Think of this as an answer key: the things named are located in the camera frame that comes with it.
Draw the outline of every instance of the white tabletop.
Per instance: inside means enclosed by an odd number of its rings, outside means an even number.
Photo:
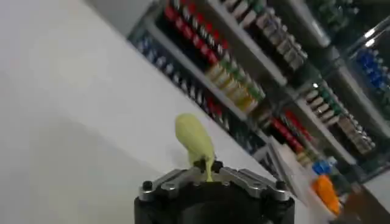
[[[273,179],[84,2],[1,5],[1,223],[132,223],[138,185],[188,167],[180,113],[226,166]]]

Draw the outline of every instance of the orange object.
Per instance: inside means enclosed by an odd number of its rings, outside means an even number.
[[[339,200],[328,176],[319,176],[318,179],[312,183],[311,187],[331,212],[335,215],[340,214]]]

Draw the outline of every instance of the yellow soft toy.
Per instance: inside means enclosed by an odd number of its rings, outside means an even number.
[[[195,161],[206,160],[207,181],[213,181],[214,146],[198,118],[193,114],[181,114],[176,118],[175,132],[176,138],[188,151],[191,166]]]

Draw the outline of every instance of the light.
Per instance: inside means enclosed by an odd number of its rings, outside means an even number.
[[[367,33],[364,34],[364,37],[365,37],[366,39],[368,39],[368,38],[371,37],[374,33],[375,33],[375,30],[374,30],[374,29],[368,30]]]
[[[366,42],[366,47],[371,47],[373,44],[375,43],[375,39],[371,39],[369,41]]]

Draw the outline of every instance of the metal shelf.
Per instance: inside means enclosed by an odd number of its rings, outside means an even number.
[[[340,53],[335,47],[330,50],[329,54],[331,59],[337,59],[340,57]],[[339,91],[347,90],[349,96],[352,95],[353,102],[355,104],[354,107],[350,107],[350,110],[353,111],[353,114],[362,124],[364,124],[365,127],[371,127],[371,130],[380,130],[382,136],[390,138],[390,127],[387,121],[377,110],[376,106],[366,95],[362,87],[360,87],[358,81],[354,78],[352,71],[346,65],[345,61],[340,59],[338,62],[338,67],[336,69],[337,74],[331,77],[335,81],[331,82],[331,84],[335,87],[336,84],[339,84],[340,86],[334,89]]]
[[[192,2],[197,5],[205,18],[212,21],[219,28],[222,36],[230,43],[230,50],[233,55],[252,76],[257,76],[259,72],[266,71],[280,86],[287,84],[287,79],[279,68],[264,54],[218,0],[192,0]]]
[[[271,1],[269,4],[277,8],[277,15],[283,14],[283,23],[298,30],[298,32],[293,32],[295,36],[299,37],[298,40],[307,40],[319,47],[329,46],[330,37],[313,16],[304,0]]]
[[[286,92],[293,99],[297,98],[297,94],[292,89],[287,89]],[[305,100],[298,98],[294,101],[299,110],[308,118],[313,126],[319,131],[327,140],[327,142],[342,156],[347,163],[354,165],[356,159],[337,141],[337,139],[330,133],[328,128],[320,121],[320,119],[313,113]]]
[[[198,79],[210,92],[212,92],[215,97],[223,103],[230,111],[235,114],[238,119],[245,121],[247,115],[243,113],[219,88],[217,88],[205,75],[199,70],[194,63],[188,59],[180,49],[176,47],[154,24],[152,18],[144,19],[145,29],[158,41],[166,50],[175,57],[175,59],[182,64],[192,75]]]

